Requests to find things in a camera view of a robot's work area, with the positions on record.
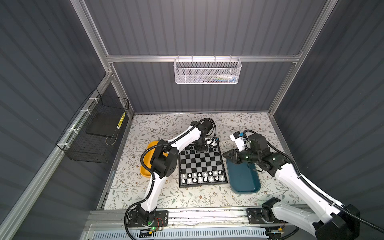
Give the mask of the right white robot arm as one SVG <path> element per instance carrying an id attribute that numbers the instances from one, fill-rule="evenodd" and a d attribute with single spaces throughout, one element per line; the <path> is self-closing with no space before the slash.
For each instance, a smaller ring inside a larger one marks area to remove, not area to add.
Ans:
<path id="1" fill-rule="evenodd" d="M 318 240 L 355 240 L 360 235 L 360 211 L 353 205 L 344 206 L 308 180 L 288 155 L 275 149 L 261 134 L 254 131 L 235 132 L 230 136 L 236 148 L 223 157 L 233 164 L 251 163 L 289 187 L 310 208 L 305 212 L 284 204 L 278 198 L 264 202 L 260 215 L 265 223 L 290 223 L 312 234 Z"/>

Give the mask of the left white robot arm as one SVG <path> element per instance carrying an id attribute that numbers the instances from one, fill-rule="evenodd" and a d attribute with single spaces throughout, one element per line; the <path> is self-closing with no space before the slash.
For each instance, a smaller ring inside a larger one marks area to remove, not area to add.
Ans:
<path id="1" fill-rule="evenodd" d="M 150 173 L 150 181 L 145 197 L 128 207 L 126 213 L 133 212 L 146 226 L 153 223 L 158 199 L 167 178 L 173 174 L 178 164 L 179 153 L 192 143 L 206 144 L 211 130 L 216 134 L 216 124 L 210 118 L 191 122 L 181 134 L 170 140 L 159 142 L 147 148 L 141 155 L 141 166 Z"/>

